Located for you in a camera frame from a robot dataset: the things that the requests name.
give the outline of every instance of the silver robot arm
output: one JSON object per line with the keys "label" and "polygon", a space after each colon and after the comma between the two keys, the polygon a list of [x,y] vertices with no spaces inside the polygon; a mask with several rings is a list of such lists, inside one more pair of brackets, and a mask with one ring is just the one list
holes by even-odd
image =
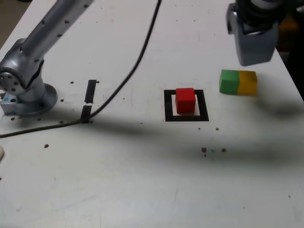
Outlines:
{"label": "silver robot arm", "polygon": [[227,10],[229,34],[234,34],[242,66],[271,60],[278,41],[278,25],[292,0],[236,0]]}
{"label": "silver robot arm", "polygon": [[26,39],[19,39],[0,62],[1,107],[6,115],[35,116],[57,102],[54,87],[44,84],[44,55],[94,0],[57,0]]}

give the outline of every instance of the table surface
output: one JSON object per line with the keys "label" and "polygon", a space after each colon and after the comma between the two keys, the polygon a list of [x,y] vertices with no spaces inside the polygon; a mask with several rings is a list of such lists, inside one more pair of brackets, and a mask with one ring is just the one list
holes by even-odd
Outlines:
{"label": "table surface", "polygon": [[[1,139],[0,227],[302,228],[303,101],[277,52],[239,65],[230,1],[164,0],[138,70],[93,123]],[[54,3],[32,2],[0,58]],[[96,0],[45,56],[64,101],[36,118],[1,110],[0,133],[78,119],[90,79],[97,109],[133,67],[155,4]],[[259,96],[220,94],[222,69],[256,71]],[[209,122],[164,121],[163,91],[177,87],[204,90]]]}

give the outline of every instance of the cable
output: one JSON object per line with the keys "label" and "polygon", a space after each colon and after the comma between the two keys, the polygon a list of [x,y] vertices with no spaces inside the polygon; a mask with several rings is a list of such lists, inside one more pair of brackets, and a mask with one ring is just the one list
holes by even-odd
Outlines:
{"label": "cable", "polygon": [[[132,70],[130,71],[130,73],[128,74],[128,76],[123,80],[123,82],[118,86],[118,88],[112,93],[112,95],[109,97],[109,99],[106,102],[104,102],[104,104],[100,108],[98,108],[95,112],[93,112],[90,115],[90,118],[92,118],[92,117],[96,116],[98,113],[100,113],[113,100],[113,98],[119,93],[119,91],[129,81],[129,79],[132,77],[132,75],[134,74],[134,72],[138,68],[138,66],[139,66],[139,64],[140,64],[140,62],[141,62],[141,60],[143,58],[143,55],[144,55],[144,53],[145,53],[145,51],[147,49],[147,46],[148,46],[148,43],[149,43],[149,40],[150,40],[150,36],[152,34],[153,27],[154,27],[154,24],[155,24],[155,21],[156,21],[157,14],[158,14],[158,11],[160,9],[161,3],[162,3],[162,0],[158,0],[157,1],[157,5],[156,5],[155,11],[154,11],[154,15],[153,15],[153,18],[152,18],[152,21],[151,21],[151,24],[150,24],[150,27],[149,27],[149,30],[148,30],[145,42],[143,44],[142,50],[141,50],[141,52],[140,52],[140,54],[138,56],[138,59],[137,59],[135,65],[133,66]],[[27,129],[27,130],[19,131],[19,132],[12,132],[12,133],[8,133],[8,134],[0,134],[0,138],[7,138],[7,137],[15,136],[15,135],[20,135],[20,134],[26,134],[26,133],[44,131],[44,130],[49,130],[49,129],[61,128],[61,127],[68,127],[68,126],[72,126],[72,125],[79,124],[79,123],[80,124],[82,123],[81,119],[76,120],[76,121],[72,121],[72,122],[68,122],[68,123],[63,123],[63,124],[56,124],[56,125],[51,125],[51,126],[37,127],[37,128],[32,128],[32,129]]]}

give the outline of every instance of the black tape strip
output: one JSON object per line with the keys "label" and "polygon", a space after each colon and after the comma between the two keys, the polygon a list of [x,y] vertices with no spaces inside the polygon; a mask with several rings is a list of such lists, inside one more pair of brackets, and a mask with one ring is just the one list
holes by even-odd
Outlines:
{"label": "black tape strip", "polygon": [[86,89],[86,94],[85,94],[85,102],[87,104],[93,103],[96,81],[97,80],[89,80],[89,82],[87,84],[87,89]]}
{"label": "black tape strip", "polygon": [[92,106],[84,105],[82,108],[82,113],[80,119],[82,120],[83,124],[88,124],[90,122],[90,115],[91,115]]}

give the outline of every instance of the green cube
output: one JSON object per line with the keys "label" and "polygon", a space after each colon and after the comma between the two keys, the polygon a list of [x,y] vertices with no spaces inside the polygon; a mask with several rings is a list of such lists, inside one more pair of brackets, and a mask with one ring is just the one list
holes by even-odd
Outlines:
{"label": "green cube", "polygon": [[238,94],[239,76],[237,70],[222,70],[219,91],[223,94]]}

